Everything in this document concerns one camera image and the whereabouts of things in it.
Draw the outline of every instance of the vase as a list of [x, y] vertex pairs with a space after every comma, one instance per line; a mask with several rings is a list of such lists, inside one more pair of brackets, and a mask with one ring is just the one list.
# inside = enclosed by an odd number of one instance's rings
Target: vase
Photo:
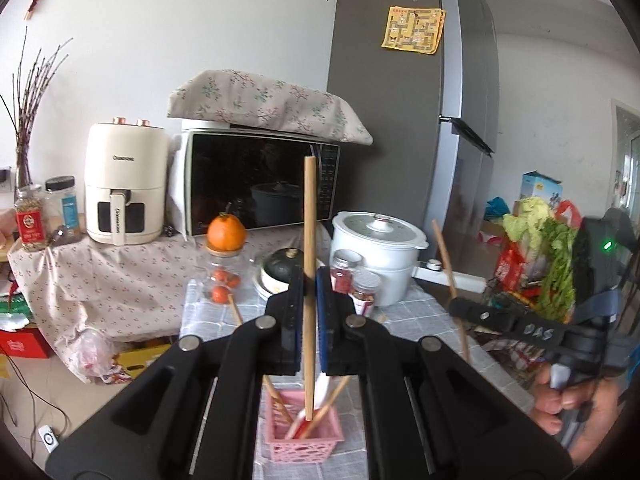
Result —
[[15, 150], [15, 188], [14, 198], [21, 187], [32, 184], [29, 171], [29, 147], [19, 146]]

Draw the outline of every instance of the white wall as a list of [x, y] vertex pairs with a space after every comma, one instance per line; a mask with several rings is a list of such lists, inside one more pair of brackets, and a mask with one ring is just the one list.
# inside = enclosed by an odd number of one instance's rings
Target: white wall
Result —
[[[0, 14], [0, 92], [11, 97], [31, 0]], [[36, 182], [74, 174], [82, 188], [89, 127], [113, 116], [169, 131], [172, 90], [204, 69], [234, 68], [326, 89], [335, 0], [41, 0], [29, 25], [27, 64], [73, 37], [69, 59], [42, 101], [31, 138]], [[0, 108], [0, 167], [14, 166], [14, 134]], [[0, 194], [0, 208], [12, 202]]]
[[640, 108], [640, 74], [559, 41], [498, 35], [500, 116], [490, 198], [511, 206], [522, 174], [562, 180], [584, 215], [607, 207], [614, 137], [611, 99]]

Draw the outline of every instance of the green pumpkin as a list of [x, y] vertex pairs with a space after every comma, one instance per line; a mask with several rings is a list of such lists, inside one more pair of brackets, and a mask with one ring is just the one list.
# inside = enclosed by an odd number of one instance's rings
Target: green pumpkin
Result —
[[278, 249], [267, 256], [262, 266], [274, 280], [289, 283], [293, 267], [302, 266], [302, 251], [293, 247]]

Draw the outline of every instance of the human hand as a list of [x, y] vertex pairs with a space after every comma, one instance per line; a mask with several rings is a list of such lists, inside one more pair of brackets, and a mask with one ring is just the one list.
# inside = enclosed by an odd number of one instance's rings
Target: human hand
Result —
[[597, 389], [596, 382], [590, 381], [558, 392], [549, 387], [550, 379], [551, 366], [545, 364], [536, 376], [536, 403], [529, 413], [535, 423], [548, 434], [555, 435], [562, 429], [562, 422], [556, 416], [561, 410], [573, 410], [587, 400], [593, 401], [591, 416], [584, 425], [584, 431], [569, 450], [574, 464], [580, 465], [600, 445], [618, 418], [620, 389], [614, 381], [603, 379], [597, 383]]

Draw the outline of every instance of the silver screw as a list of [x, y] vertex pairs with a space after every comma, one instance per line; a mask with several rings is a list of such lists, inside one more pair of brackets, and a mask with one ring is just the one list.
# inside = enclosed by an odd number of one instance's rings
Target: silver screw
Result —
[[180, 338], [178, 346], [180, 347], [180, 350], [185, 352], [195, 350], [200, 346], [200, 338], [195, 335], [186, 335]]
[[260, 330], [265, 330], [267, 328], [273, 328], [276, 326], [276, 319], [273, 316], [260, 316], [255, 320], [255, 325]]
[[442, 343], [437, 337], [428, 335], [427, 337], [422, 338], [422, 348], [427, 352], [437, 352], [442, 348]]
[[347, 323], [347, 326], [351, 328], [360, 328], [363, 327], [367, 322], [367, 318], [364, 316], [360, 316], [359, 314], [351, 314], [350, 316], [347, 316], [347, 319], [345, 321]]

